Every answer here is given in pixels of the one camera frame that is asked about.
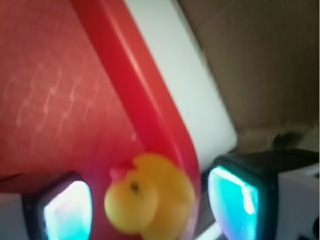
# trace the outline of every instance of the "yellow rubber duck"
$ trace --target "yellow rubber duck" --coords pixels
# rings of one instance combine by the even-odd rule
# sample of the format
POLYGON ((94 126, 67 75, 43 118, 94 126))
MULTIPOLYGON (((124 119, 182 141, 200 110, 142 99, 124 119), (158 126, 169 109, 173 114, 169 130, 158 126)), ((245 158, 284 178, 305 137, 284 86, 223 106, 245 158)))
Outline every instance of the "yellow rubber duck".
POLYGON ((110 171, 105 213, 120 232, 144 240, 175 240, 185 227, 195 191, 168 158, 145 153, 110 171))

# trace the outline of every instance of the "red plastic tray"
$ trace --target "red plastic tray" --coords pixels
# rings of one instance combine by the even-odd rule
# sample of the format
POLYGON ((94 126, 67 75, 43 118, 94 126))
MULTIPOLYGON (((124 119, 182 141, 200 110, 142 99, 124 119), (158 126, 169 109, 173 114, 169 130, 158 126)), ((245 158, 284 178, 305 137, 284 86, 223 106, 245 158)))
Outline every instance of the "red plastic tray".
POLYGON ((79 171, 93 195, 91 239, 136 239, 105 216, 108 169, 159 152, 194 184, 190 239, 198 162, 139 30, 122 0, 72 3, 0 1, 0 175, 79 171))

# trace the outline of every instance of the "white surface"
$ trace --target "white surface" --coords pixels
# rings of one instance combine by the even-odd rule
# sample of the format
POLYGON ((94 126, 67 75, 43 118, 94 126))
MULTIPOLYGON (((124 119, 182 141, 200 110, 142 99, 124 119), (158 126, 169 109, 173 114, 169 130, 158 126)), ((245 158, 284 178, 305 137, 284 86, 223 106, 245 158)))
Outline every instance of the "white surface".
POLYGON ((193 142, 200 170, 232 150, 237 135, 180 6, 125 0, 193 142))
POLYGON ((213 223, 196 240, 215 240, 222 234, 221 228, 217 222, 213 223))
POLYGON ((316 239, 312 229, 319 217, 319 163, 282 172, 278 176, 278 224, 276 239, 316 239))
POLYGON ((0 239, 29 239, 19 194, 0 193, 0 239))

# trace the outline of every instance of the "red textured surface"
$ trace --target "red textured surface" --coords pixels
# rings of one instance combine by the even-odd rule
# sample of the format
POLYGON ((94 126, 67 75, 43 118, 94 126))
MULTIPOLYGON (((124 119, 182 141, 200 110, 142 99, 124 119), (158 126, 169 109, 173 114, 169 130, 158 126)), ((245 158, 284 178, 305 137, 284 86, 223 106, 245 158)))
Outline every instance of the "red textured surface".
POLYGON ((143 150, 70 2, 1 0, 0 175, 79 171, 106 239, 108 168, 143 150))

